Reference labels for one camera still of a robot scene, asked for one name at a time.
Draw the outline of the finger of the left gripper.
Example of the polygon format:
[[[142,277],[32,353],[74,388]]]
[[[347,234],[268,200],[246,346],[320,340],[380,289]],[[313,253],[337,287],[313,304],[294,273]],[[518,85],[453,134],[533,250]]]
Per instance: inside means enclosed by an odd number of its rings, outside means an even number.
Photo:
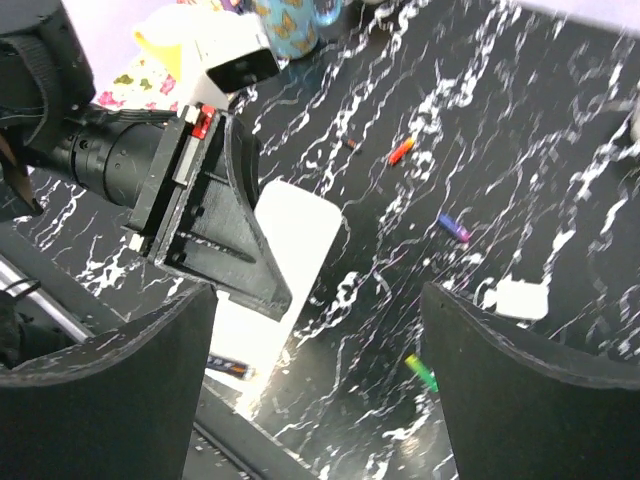
[[[185,193],[172,195],[179,207],[202,206],[205,213],[198,218],[183,213],[164,223],[171,233],[202,233],[220,248],[173,237],[154,243],[154,263],[174,275],[210,283],[231,301],[279,321],[291,306],[292,293],[254,214],[257,201],[248,187],[253,145],[237,118],[216,113],[196,155],[195,179]]]

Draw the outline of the black silver battery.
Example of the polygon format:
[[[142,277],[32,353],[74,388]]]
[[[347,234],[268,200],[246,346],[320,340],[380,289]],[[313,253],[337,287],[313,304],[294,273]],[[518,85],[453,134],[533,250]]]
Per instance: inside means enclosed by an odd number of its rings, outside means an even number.
[[[248,364],[213,354],[208,355],[206,367],[241,381],[251,380],[255,375],[255,370]]]

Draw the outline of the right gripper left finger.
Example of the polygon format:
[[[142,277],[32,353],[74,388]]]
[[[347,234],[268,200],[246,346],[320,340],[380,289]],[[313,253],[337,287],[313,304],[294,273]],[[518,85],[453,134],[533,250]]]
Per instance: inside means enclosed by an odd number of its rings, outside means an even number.
[[[1,374],[4,479],[179,479],[209,354],[209,287]]]

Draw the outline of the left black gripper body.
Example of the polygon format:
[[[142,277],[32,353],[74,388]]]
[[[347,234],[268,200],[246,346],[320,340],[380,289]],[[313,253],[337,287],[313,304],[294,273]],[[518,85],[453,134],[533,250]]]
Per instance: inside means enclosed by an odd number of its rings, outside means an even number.
[[[69,135],[69,176],[108,202],[126,207],[130,250],[148,255],[155,242],[185,238],[219,249],[202,233],[171,233],[165,220],[185,213],[198,218],[202,206],[179,207],[173,194],[195,179],[196,155],[209,136],[216,108],[189,105],[178,115],[163,110],[93,110]]]

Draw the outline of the remote battery cover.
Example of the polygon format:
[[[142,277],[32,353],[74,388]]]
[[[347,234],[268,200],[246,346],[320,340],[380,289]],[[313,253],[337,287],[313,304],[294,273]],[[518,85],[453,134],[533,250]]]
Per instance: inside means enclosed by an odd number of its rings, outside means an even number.
[[[497,315],[538,321],[549,311],[549,289],[546,285],[505,278],[485,292],[482,307]]]

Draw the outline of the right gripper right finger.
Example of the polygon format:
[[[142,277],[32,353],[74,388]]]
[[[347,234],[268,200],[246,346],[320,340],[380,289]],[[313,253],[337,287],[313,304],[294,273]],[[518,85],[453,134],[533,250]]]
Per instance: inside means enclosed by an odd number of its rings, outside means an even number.
[[[638,478],[638,367],[522,329],[434,283],[421,315],[460,478]]]

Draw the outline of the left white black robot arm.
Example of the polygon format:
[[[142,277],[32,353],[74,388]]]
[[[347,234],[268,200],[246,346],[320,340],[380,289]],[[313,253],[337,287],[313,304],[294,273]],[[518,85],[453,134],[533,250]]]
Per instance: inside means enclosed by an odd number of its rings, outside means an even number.
[[[130,248],[273,320],[291,291],[256,219],[259,141],[204,98],[181,112],[109,110],[64,5],[1,5],[1,218],[42,209],[41,168],[129,212]]]

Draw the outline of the green yellow battery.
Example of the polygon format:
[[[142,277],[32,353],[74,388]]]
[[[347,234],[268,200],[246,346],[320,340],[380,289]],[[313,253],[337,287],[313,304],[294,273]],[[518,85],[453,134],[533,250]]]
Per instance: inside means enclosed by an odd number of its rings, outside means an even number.
[[[405,364],[415,375],[419,377],[430,391],[434,393],[439,392],[439,386],[434,373],[427,368],[415,354],[409,355],[405,359]]]

